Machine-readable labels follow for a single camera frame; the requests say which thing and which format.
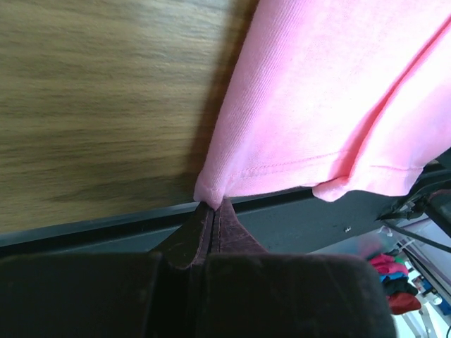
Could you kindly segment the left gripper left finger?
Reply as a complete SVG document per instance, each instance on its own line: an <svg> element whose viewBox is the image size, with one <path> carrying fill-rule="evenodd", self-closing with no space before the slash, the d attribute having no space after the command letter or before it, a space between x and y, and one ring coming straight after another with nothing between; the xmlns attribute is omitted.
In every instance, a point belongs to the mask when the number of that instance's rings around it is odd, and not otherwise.
<svg viewBox="0 0 451 338"><path fill-rule="evenodd" d="M192 337L191 272L214 211L147 253L39 253L1 260L2 337Z"/></svg>

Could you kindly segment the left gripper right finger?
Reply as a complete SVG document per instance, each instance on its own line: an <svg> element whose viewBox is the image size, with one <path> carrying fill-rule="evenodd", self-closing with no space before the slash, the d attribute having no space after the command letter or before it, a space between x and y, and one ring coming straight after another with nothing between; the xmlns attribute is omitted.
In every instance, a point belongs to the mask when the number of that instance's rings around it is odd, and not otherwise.
<svg viewBox="0 0 451 338"><path fill-rule="evenodd" d="M214 214L198 337L394 337L376 271L355 256L272 254L230 201Z"/></svg>

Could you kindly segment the bright pink t shirt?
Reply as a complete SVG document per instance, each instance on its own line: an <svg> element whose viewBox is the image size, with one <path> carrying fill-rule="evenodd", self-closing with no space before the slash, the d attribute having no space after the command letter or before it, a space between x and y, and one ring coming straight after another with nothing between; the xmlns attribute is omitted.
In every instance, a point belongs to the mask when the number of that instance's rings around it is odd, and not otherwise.
<svg viewBox="0 0 451 338"><path fill-rule="evenodd" d="M449 148L449 1L260 1L194 198L404 196Z"/></svg>

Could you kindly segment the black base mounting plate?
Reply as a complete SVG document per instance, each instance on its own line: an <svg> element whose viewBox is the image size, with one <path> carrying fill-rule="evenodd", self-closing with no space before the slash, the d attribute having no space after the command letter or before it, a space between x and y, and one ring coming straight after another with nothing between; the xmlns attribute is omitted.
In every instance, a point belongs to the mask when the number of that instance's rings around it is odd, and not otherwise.
<svg viewBox="0 0 451 338"><path fill-rule="evenodd" d="M335 202L307 189L235 198L242 225L269 251L309 253L378 229L397 197L350 192ZM1 236L1 257L36 253L137 253L153 249L194 213L197 203L52 225Z"/></svg>

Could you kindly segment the colourful clothes pile background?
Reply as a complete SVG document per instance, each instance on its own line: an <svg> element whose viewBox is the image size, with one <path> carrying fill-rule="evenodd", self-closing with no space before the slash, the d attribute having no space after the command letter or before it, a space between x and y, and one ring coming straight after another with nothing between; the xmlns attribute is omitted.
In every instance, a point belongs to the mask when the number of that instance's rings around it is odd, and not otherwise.
<svg viewBox="0 0 451 338"><path fill-rule="evenodd" d="M400 248L372 255L368 262L378 273L385 297L393 315L419 311L419 290L409 281L409 269L400 257Z"/></svg>

